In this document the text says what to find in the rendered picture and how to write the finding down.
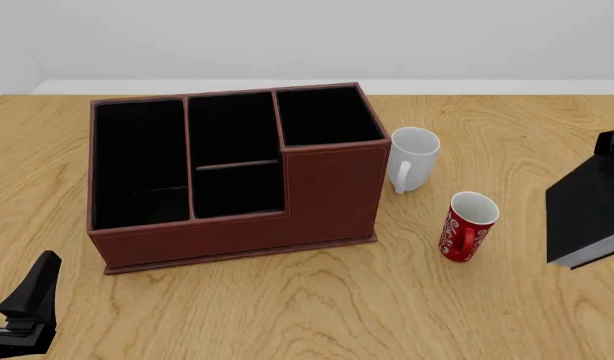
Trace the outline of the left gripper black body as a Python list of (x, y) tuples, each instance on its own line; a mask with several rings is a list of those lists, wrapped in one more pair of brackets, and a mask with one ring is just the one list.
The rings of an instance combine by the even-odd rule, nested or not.
[(0, 355), (46, 354), (56, 335), (56, 323), (13, 321), (0, 327)]

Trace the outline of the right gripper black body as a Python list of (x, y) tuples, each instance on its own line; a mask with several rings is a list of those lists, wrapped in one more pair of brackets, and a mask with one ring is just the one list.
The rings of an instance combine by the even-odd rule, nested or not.
[(614, 130), (598, 134), (594, 155), (614, 157)]

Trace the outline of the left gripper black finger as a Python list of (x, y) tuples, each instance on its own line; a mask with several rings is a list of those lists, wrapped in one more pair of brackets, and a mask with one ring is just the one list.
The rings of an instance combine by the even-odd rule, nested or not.
[(55, 296), (62, 260), (44, 251), (18, 287), (0, 303), (8, 318), (55, 320)]

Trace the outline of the red-brown desk caddy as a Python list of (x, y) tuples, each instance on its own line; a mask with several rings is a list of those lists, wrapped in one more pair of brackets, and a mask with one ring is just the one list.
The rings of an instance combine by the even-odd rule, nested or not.
[(374, 242), (391, 140), (357, 83), (90, 104), (109, 275)]

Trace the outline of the red mug with white pattern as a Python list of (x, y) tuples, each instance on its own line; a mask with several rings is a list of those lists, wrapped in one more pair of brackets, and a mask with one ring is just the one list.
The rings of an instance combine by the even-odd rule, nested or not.
[(496, 203), (483, 194), (473, 191), (454, 194), (439, 239), (439, 251), (457, 263), (471, 260), (499, 215)]

